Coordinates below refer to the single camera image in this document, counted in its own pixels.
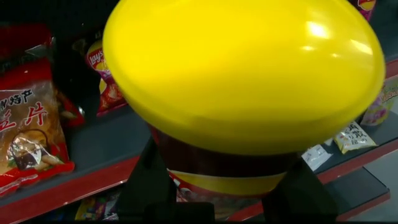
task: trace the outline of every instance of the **supermarket shelf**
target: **supermarket shelf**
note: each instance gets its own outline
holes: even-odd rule
[[[386,77],[392,77],[398,74],[398,60],[387,63]],[[347,152],[342,155],[337,145],[323,145],[325,150],[332,154],[315,173],[324,184],[356,170],[390,152],[398,149],[398,111],[393,106],[387,119],[378,126],[363,126],[362,128],[376,142],[378,147],[369,147]]]
[[[365,168],[340,177],[325,188],[338,206],[338,221],[345,221],[390,199],[389,189]],[[229,221],[261,218],[262,213],[262,204],[257,203],[236,212]]]
[[[0,223],[18,223],[125,182],[149,138],[128,106],[72,132],[68,151],[75,170],[2,198]]]

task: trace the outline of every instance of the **red packaging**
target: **red packaging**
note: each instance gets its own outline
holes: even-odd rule
[[[376,0],[348,0],[367,21],[371,19]]]
[[[43,24],[0,27],[0,74],[51,55],[51,43],[51,33]],[[83,124],[83,110],[78,110],[58,89],[55,94],[62,126],[69,128]]]
[[[99,81],[99,92],[101,95],[99,97],[100,101],[97,115],[101,116],[108,111],[127,105],[126,100],[123,98],[123,95],[106,64],[102,50],[102,40],[97,40],[88,49],[86,62],[92,69],[101,75],[101,80]]]
[[[74,169],[47,59],[0,77],[0,196]]]

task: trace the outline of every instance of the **yellow plastic lid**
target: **yellow plastic lid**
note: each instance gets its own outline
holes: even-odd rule
[[[384,79],[376,35],[347,0],[122,0],[103,48],[148,123],[233,154],[323,142]]]

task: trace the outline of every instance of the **merchandise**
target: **merchandise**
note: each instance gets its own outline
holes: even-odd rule
[[[376,0],[348,0],[367,21],[371,19]]]
[[[355,121],[351,122],[333,139],[343,154],[355,149],[377,146],[376,143],[369,137],[369,135],[366,134],[365,131]]]
[[[379,96],[373,104],[366,110],[361,125],[376,126],[385,121],[394,102],[398,97],[398,76],[387,78],[381,89]]]
[[[0,195],[70,172],[47,59],[0,77]]]
[[[104,211],[104,220],[117,220],[118,215],[116,214],[116,202],[120,196],[120,190],[111,192],[107,195],[107,202]]]
[[[120,189],[106,194],[84,198],[76,213],[75,220],[117,220],[115,204],[120,196]]]
[[[106,197],[90,196],[81,201],[75,220],[100,220],[105,210]]]
[[[97,40],[88,49],[86,61],[92,69],[96,70],[101,75],[101,80],[99,83],[101,95],[98,115],[126,105],[126,100],[123,98],[119,87],[111,76],[111,71],[109,71],[109,68],[106,65],[102,50],[102,40]]]
[[[61,91],[54,88],[57,98],[58,112],[63,127],[75,127],[85,122],[83,117],[84,111],[80,107],[76,107]]]
[[[312,171],[319,168],[324,162],[326,162],[332,155],[327,153],[321,145],[316,145],[308,149],[302,155],[304,161],[308,164]]]
[[[4,42],[0,44],[0,74],[28,62],[51,56],[53,38],[42,24],[0,27]],[[78,126],[85,122],[84,111],[76,107],[62,92],[55,89],[61,124]]]

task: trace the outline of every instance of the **snack container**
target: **snack container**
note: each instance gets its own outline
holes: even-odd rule
[[[384,79],[376,35],[339,0],[120,1],[103,52],[177,200],[211,202],[216,218],[273,190]]]

